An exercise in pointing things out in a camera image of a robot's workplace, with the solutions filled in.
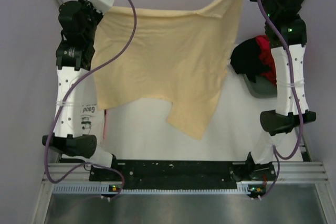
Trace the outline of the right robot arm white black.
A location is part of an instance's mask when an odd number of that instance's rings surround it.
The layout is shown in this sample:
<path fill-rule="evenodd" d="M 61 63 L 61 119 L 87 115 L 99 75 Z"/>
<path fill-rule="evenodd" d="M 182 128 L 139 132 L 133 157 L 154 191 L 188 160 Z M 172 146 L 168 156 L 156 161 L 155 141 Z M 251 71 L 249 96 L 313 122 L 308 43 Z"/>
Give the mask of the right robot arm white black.
<path fill-rule="evenodd" d="M 262 179 L 274 170 L 274 157 L 285 159 L 277 146 L 294 128 L 316 120 L 306 101 L 303 61 L 307 44 L 306 22 L 299 15 L 305 0 L 250 0 L 258 4 L 265 18 L 265 34 L 269 38 L 275 62 L 277 104 L 274 110 L 260 114 L 262 133 L 245 161 L 245 174 L 252 180 Z"/>

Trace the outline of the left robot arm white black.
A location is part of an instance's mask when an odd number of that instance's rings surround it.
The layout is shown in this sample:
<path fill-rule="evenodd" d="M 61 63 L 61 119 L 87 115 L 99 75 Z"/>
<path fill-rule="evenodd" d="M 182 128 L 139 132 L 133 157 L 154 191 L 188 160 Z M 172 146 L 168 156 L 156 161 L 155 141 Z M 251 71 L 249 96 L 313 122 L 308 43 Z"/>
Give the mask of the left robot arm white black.
<path fill-rule="evenodd" d="M 61 42 L 56 50 L 58 93 L 56 125 L 49 149 L 84 162 L 102 165 L 101 174 L 114 180 L 119 168 L 103 150 L 105 112 L 97 106 L 96 87 L 89 74 L 97 25 L 114 0 L 77 0 L 60 5 Z"/>

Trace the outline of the cream yellow t shirt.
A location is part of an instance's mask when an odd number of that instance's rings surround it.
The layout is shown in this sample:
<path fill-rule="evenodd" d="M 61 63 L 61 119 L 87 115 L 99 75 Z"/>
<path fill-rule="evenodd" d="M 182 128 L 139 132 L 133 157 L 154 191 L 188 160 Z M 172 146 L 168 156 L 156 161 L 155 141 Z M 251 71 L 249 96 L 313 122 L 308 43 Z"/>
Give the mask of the cream yellow t shirt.
<path fill-rule="evenodd" d="M 214 0 L 198 10 L 111 8 L 94 40 L 98 108 L 141 98 L 169 101 L 167 122 L 200 140 L 220 98 L 242 5 Z"/>

